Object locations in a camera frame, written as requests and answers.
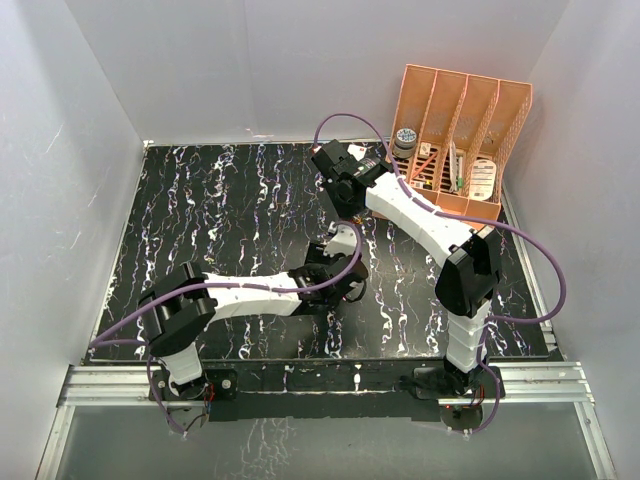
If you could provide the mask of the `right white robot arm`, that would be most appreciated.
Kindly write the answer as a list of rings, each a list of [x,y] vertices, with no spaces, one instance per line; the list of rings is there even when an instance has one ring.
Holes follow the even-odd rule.
[[[435,260],[440,268],[435,295],[447,312],[448,341],[443,366],[421,388],[471,395],[482,382],[485,328],[501,276],[498,233],[490,226],[475,230],[463,221],[443,218],[431,203],[419,206],[421,196],[396,175],[391,163],[358,159],[336,140],[316,147],[312,162],[341,219],[366,210],[378,213]]]

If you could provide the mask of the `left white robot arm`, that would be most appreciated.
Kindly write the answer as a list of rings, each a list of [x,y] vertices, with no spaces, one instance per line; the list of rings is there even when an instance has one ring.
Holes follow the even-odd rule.
[[[368,270],[357,254],[323,252],[312,243],[305,263],[262,277],[223,277],[187,262],[147,289],[138,302],[149,352],[162,365],[164,393],[199,397],[211,384],[196,338],[214,321],[251,315],[317,315],[335,309]]]

